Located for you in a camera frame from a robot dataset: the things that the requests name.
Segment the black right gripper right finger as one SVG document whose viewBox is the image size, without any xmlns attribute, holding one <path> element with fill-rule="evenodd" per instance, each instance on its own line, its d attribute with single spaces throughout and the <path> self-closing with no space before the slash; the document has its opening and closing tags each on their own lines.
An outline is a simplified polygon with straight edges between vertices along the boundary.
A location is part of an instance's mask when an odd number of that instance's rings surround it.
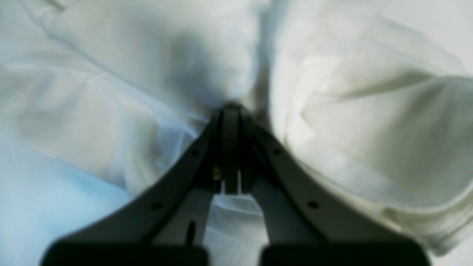
<svg viewBox="0 0 473 266">
<path fill-rule="evenodd" d="M 312 180 L 242 106 L 232 107 L 232 192 L 262 209 L 262 266 L 429 266 L 413 240 L 355 211 Z"/>
</svg>

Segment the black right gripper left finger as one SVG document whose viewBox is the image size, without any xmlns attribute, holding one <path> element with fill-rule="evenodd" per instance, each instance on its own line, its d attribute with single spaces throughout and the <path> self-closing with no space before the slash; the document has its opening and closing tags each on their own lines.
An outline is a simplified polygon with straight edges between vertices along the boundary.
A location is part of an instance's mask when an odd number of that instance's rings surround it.
<svg viewBox="0 0 473 266">
<path fill-rule="evenodd" d="M 201 246 L 214 195 L 232 193 L 232 107 L 152 188 L 125 207 L 56 241 L 43 266 L 206 266 Z"/>
</svg>

